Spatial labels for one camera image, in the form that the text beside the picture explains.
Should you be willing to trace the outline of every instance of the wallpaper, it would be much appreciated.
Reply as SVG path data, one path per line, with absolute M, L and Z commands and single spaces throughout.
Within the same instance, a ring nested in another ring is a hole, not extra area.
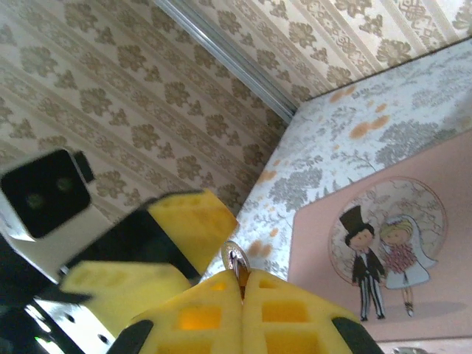
M 300 104 L 472 35 L 471 0 L 192 0 Z
M 83 150 L 116 220 L 208 187 L 234 212 L 283 121 L 151 0 L 0 0 L 0 163 Z

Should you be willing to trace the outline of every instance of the cartoon groom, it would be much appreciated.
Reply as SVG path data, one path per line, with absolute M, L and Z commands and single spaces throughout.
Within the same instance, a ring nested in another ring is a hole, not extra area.
M 359 205 L 347 210 L 339 220 L 348 232 L 344 242 L 355 251 L 353 285 L 358 285 L 361 289 L 361 321 L 367 321 L 371 298 L 374 300 L 377 319 L 385 319 L 384 301 L 378 284 L 380 276 L 385 274 L 385 269 L 370 249 L 374 228 L 362 221 Z

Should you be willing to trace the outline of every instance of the black tuxedo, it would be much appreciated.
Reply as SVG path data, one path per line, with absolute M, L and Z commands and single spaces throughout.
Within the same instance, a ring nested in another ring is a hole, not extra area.
M 361 254 L 356 254 L 353 266 L 353 283 L 357 283 L 361 289 L 362 319 L 367 319 L 371 297 L 374 300 L 377 316 L 385 316 L 384 301 L 378 284 L 381 275 L 385 275 L 385 269 L 372 249 L 369 249 L 365 254 L 365 259 Z
M 380 275 L 385 275 L 385 269 L 381 261 L 378 260 L 377 256 L 372 249 L 369 249 L 367 256 L 367 265 L 364 263 L 362 256 L 357 254 L 354 259 L 353 266 L 353 282 L 361 284 L 361 280 L 367 277 L 368 274 L 378 282 L 381 281 Z

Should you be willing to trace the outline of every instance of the top hat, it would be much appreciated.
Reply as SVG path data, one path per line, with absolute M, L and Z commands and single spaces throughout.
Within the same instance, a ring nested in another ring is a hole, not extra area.
M 367 225 L 362 220 L 360 205 L 353 206 L 351 209 L 347 210 L 341 215 L 339 221 L 341 221 L 342 226 L 344 226 L 349 235 L 359 232 L 360 229 Z

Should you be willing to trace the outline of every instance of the camera lens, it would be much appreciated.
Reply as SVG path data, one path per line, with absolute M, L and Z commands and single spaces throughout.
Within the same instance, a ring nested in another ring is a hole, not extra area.
M 59 178 L 56 186 L 61 192 L 70 192 L 72 189 L 72 180 L 67 177 Z
M 27 204 L 33 210 L 39 210 L 44 206 L 44 198 L 42 195 L 32 193 L 27 195 Z

